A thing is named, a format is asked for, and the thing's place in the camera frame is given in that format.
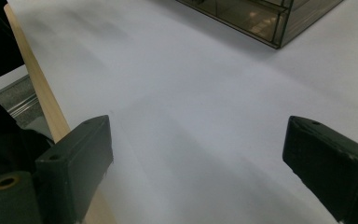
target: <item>wooden edge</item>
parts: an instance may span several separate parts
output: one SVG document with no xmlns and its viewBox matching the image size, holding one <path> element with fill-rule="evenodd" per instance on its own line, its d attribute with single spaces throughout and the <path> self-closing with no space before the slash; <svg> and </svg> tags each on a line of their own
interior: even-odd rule
<svg viewBox="0 0 358 224">
<path fill-rule="evenodd" d="M 66 122 L 60 106 L 46 81 L 45 75 L 25 38 L 24 32 L 22 31 L 13 10 L 9 4 L 5 5 L 4 10 L 7 14 L 13 34 L 16 37 L 17 44 L 19 45 L 22 59 L 25 62 L 25 66 L 27 67 L 29 76 L 34 85 L 37 98 L 39 99 L 43 113 L 48 121 L 48 127 L 50 128 L 54 141 L 58 142 L 71 132 L 69 125 Z M 109 205 L 98 189 L 89 206 L 85 222 L 87 224 L 116 224 L 115 217 L 113 216 Z"/>
</svg>

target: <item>glass box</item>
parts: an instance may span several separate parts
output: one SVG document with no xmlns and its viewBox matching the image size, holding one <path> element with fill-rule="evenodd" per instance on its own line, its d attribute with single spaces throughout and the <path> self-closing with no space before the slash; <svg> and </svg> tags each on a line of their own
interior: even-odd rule
<svg viewBox="0 0 358 224">
<path fill-rule="evenodd" d="M 177 0 L 275 49 L 343 0 Z"/>
</svg>

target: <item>wooden board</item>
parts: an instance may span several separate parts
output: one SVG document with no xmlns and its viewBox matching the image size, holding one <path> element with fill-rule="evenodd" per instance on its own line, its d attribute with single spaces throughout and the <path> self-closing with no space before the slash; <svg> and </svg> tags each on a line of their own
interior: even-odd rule
<svg viewBox="0 0 358 224">
<path fill-rule="evenodd" d="M 71 132 L 71 130 L 10 5 L 5 6 L 5 12 L 14 36 L 16 37 L 17 44 L 19 45 L 22 59 L 25 62 L 29 76 L 33 82 L 34 90 L 42 106 L 43 113 L 48 121 L 53 139 L 55 142 L 58 142 Z M 86 214 L 85 222 L 87 224 L 116 223 L 111 209 L 98 189 L 95 192 L 89 211 Z"/>
</svg>

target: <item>clamp jaw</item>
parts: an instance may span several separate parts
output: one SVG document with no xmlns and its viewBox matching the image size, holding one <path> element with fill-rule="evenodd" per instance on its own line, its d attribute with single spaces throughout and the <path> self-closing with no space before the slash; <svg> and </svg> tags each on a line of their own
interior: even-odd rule
<svg viewBox="0 0 358 224">
<path fill-rule="evenodd" d="M 0 223 L 74 224 L 113 162 L 108 116 L 84 121 L 34 162 L 0 175 Z"/>
<path fill-rule="evenodd" d="M 337 222 L 358 224 L 358 144 L 311 119 L 290 117 L 283 160 Z"/>
</svg>

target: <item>white surface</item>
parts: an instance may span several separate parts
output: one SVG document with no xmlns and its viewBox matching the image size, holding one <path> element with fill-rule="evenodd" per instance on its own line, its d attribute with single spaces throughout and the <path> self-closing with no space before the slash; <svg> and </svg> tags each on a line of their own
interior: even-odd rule
<svg viewBox="0 0 358 224">
<path fill-rule="evenodd" d="M 358 142 L 358 1 L 281 50 L 173 0 L 9 0 L 74 128 L 108 114 L 119 224 L 336 223 L 282 161 L 290 115 Z"/>
<path fill-rule="evenodd" d="M 7 87 L 8 85 L 12 84 L 13 82 L 19 80 L 22 77 L 25 77 L 28 74 L 25 65 L 22 65 L 13 71 L 5 74 L 4 76 L 0 77 L 0 90 Z"/>
</svg>

